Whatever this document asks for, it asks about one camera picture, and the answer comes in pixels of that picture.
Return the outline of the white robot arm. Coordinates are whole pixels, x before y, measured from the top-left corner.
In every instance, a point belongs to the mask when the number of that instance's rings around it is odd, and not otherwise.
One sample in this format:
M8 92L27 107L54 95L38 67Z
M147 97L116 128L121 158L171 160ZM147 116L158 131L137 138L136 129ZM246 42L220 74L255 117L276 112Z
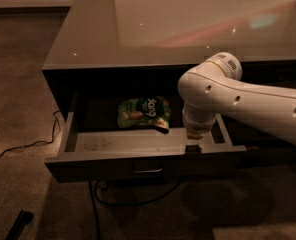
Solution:
M296 89L241 81L242 67L230 53L217 53L178 81L184 126L197 132L216 113L296 145Z

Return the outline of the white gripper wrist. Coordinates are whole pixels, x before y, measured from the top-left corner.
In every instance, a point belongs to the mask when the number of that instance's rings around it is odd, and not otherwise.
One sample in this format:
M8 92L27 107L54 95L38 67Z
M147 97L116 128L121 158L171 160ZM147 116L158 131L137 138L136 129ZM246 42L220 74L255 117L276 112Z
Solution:
M216 114L198 110L196 113L183 112L183 125L186 128L187 138L191 140L201 140L205 133L209 132L215 121Z

